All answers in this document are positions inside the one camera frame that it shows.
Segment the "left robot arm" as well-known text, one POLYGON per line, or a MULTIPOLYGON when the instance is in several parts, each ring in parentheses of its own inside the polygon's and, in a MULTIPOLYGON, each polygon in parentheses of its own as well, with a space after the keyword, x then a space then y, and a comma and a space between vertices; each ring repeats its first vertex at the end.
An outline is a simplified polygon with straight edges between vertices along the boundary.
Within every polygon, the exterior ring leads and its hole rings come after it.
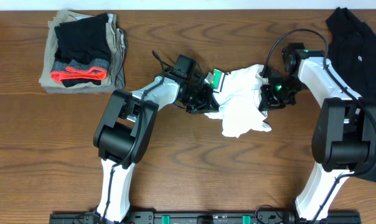
POLYGON ((103 168, 99 223, 121 223, 128 214, 134 167, 148 148, 158 112, 177 101, 190 114, 217 111, 213 92, 203 78, 189 83, 164 74, 139 90, 111 94, 93 137, 103 168))

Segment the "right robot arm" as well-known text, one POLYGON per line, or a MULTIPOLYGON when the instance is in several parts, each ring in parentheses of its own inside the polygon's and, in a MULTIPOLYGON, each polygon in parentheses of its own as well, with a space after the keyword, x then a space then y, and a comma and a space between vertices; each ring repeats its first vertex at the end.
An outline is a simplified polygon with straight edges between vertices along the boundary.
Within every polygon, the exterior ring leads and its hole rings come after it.
POLYGON ((261 77, 260 111, 294 105, 295 95, 308 89, 320 106, 311 140, 315 164, 303 191, 288 212, 276 212, 280 223, 360 223, 357 212, 331 212, 343 183, 367 174, 376 165, 376 104, 347 86, 322 50, 290 43, 282 50, 282 76, 265 66, 261 77))

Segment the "white t-shirt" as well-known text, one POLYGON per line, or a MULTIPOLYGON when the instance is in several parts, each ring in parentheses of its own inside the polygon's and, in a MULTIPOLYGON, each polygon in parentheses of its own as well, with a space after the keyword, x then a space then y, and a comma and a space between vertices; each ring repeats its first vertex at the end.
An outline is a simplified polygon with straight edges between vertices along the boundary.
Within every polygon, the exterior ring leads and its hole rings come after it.
POLYGON ((265 122, 267 112, 259 110, 261 87, 268 83, 260 76, 263 67, 255 64, 228 72, 221 92, 213 94, 219 111, 207 113, 206 116, 222 121, 222 134, 225 137, 239 138, 250 130, 271 131, 271 126, 265 122))

